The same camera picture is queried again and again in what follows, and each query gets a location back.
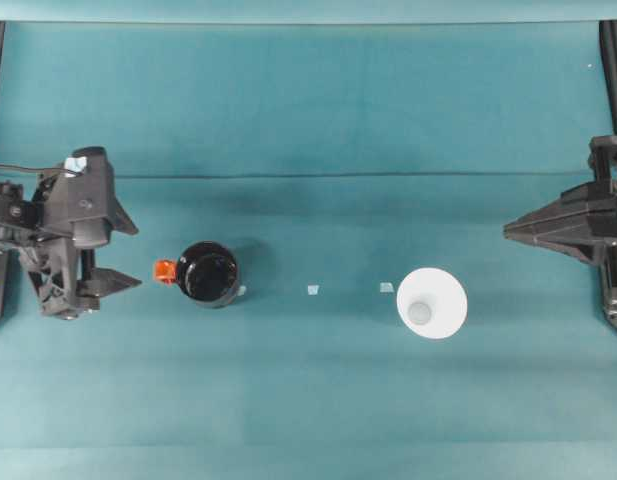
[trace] cable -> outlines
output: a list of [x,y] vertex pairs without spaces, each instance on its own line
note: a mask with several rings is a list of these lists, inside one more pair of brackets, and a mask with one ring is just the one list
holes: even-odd
[[61,167],[31,168],[31,167],[21,167],[19,165],[6,165],[4,163],[0,163],[0,170],[14,170],[15,172],[23,172],[23,173],[39,173],[45,176],[57,175],[60,173],[68,173],[76,177],[79,177],[80,175],[82,175],[82,172],[75,172],[74,170],[68,170],[67,168],[61,168]]

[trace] black cup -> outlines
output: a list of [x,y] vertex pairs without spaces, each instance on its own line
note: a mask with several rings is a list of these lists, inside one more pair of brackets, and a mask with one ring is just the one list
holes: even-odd
[[175,281],[184,295],[206,308],[228,305],[239,291],[234,255],[216,242],[200,242],[179,257]]

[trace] white paper cup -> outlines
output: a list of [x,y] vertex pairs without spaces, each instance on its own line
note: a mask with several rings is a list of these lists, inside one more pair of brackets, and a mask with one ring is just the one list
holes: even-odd
[[397,310],[417,335],[441,339],[461,328],[468,313],[468,298],[461,283],[439,268],[410,272],[397,290]]

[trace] small white paper piece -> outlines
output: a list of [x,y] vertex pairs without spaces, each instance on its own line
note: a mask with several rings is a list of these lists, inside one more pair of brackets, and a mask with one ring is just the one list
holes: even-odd
[[381,282],[379,284],[379,293],[395,293],[395,287],[392,282]]

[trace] teal tablecloth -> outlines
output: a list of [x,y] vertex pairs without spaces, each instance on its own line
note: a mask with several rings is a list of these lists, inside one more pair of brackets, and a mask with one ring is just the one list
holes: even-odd
[[[70,323],[13,271],[0,480],[617,478],[596,274],[501,236],[589,178],[595,29],[10,25],[0,161],[106,145],[141,233],[100,263],[145,283]],[[200,239],[221,311],[150,279]],[[468,294],[446,341],[379,293],[422,266]]]

